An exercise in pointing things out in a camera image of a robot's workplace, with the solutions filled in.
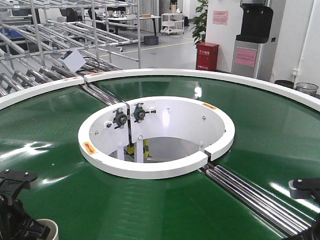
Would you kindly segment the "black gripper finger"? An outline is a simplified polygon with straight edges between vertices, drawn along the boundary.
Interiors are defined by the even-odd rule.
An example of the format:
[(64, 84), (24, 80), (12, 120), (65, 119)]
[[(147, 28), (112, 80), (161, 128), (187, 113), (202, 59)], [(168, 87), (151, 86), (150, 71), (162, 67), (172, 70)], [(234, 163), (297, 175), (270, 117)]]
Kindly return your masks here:
[(288, 182), (292, 199), (320, 199), (320, 178), (301, 178)]

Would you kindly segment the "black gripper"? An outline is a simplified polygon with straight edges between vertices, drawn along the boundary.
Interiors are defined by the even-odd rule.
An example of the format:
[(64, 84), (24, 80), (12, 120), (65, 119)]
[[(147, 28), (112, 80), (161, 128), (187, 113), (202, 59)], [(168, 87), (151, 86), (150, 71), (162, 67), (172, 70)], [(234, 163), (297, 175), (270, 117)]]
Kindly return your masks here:
[(2, 240), (46, 240), (51, 229), (26, 213), (16, 199), (22, 189), (30, 190), (35, 172), (5, 169), (0, 172), (0, 238)]

